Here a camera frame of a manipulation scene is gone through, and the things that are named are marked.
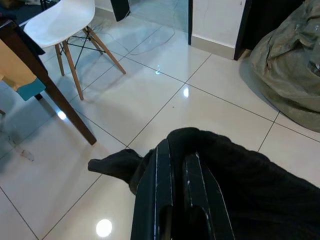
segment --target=white chair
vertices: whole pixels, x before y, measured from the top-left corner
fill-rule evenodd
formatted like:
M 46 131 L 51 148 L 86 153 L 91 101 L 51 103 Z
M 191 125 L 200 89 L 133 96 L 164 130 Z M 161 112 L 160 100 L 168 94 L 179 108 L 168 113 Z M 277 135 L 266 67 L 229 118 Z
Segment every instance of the white chair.
M 61 75 L 64 76 L 65 73 L 59 47 L 59 44 L 62 43 L 81 100 L 84 97 L 67 43 L 67 40 L 75 33 L 82 30 L 95 48 L 101 54 L 105 52 L 121 72 L 126 74 L 126 71 L 100 38 L 88 27 L 88 24 L 94 18 L 95 10 L 95 0 L 61 0 L 56 5 L 30 19 L 24 27 L 25 33 L 40 47 L 46 48 L 55 45 Z

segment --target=glossy floor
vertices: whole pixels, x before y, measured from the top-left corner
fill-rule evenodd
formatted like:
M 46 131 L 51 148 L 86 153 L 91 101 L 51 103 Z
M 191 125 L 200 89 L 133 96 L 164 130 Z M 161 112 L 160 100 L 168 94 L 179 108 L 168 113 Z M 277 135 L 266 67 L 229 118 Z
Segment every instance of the glossy floor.
M 0 109 L 7 112 L 0 132 L 0 239 L 130 239 L 134 195 L 121 180 L 89 172 L 87 163 L 127 147 L 143 156 L 181 127 L 226 135 L 320 187 L 320 133 L 263 98 L 247 58 L 211 55 L 188 46 L 182 31 L 130 16 L 94 23 L 126 75 L 108 57 L 84 50 L 80 101 L 66 58 L 61 77 L 54 49 L 41 57 L 96 136 L 94 146 L 46 94 L 24 102 L 0 83 Z M 71 47 L 74 59 L 79 51 Z

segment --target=chair leg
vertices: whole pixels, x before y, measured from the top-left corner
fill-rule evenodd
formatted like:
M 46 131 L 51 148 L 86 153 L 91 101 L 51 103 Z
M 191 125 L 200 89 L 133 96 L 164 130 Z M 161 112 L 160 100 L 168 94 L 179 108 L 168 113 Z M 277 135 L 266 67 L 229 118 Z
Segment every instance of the chair leg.
M 95 34 L 95 32 L 89 26 L 87 26 L 87 30 L 90 33 L 93 40 L 96 41 L 96 43 L 100 45 L 100 47 L 105 51 L 105 53 L 112 59 L 112 61 L 115 63 L 115 65 L 117 65 L 117 67 L 120 69 L 120 71 L 123 74 L 126 74 L 126 71 L 124 70 L 124 68 L 120 65 L 120 63 L 117 61 L 117 59 L 112 55 L 112 53 L 109 51 L 109 49 L 106 47 L 106 45 Z
M 72 76 L 73 76 L 73 80 L 74 80 L 76 89 L 78 90 L 80 99 L 83 100 L 84 96 L 83 96 L 83 93 L 82 93 L 82 90 L 81 90 L 81 86 L 80 86 L 80 83 L 79 83 L 79 79 L 78 79 L 78 75 L 77 75 L 77 72 L 76 72 L 76 69 L 75 69 L 74 62 L 72 61 L 72 57 L 71 57 L 71 54 L 70 54 L 70 51 L 69 51 L 68 44 L 67 44 L 66 41 L 63 41 L 62 44 L 63 44 L 63 48 L 64 48 L 64 51 L 65 51 L 66 58 L 68 59 L 68 63 L 69 63 L 69 66 L 70 66 L 70 70 L 71 70 L 71 73 L 72 73 Z
M 60 72 L 61 72 L 61 75 L 64 76 L 65 75 L 65 71 L 64 71 L 64 66 L 62 64 L 62 57 L 61 57 L 61 54 L 60 54 L 59 44 L 56 44 L 54 46 L 55 46 L 56 57 L 58 58 L 58 62 L 59 62 Z
M 104 54 L 104 52 L 100 49 L 99 45 L 96 43 L 96 41 L 90 36 L 88 30 L 86 30 L 85 28 L 82 29 L 82 31 L 84 32 L 85 35 L 88 35 L 88 39 L 91 41 L 91 43 L 95 46 L 95 48 L 100 52 L 100 54 Z

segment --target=dark wooden table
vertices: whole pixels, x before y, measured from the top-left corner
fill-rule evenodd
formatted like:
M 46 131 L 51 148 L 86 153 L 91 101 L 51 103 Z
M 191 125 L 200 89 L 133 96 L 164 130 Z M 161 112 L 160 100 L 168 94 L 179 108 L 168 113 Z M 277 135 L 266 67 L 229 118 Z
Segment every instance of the dark wooden table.
M 64 95 L 50 79 L 47 70 L 35 58 L 29 48 L 16 33 L 16 27 L 16 23 L 12 20 L 0 20 L 0 39 L 29 67 L 33 74 L 38 77 L 38 79 L 45 85 L 45 92 L 53 102 L 65 113 L 66 117 L 79 130 L 85 139 L 93 145 L 97 141 L 95 136 L 90 132 Z

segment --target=white wall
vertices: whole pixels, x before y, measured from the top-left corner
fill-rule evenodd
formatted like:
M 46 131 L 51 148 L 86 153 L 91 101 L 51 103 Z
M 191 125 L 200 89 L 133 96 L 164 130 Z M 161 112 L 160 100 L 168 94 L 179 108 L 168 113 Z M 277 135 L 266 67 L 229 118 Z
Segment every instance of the white wall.
M 95 6 L 100 9 L 113 12 L 113 8 L 110 0 L 95 0 Z
M 193 0 L 192 35 L 236 47 L 246 0 Z

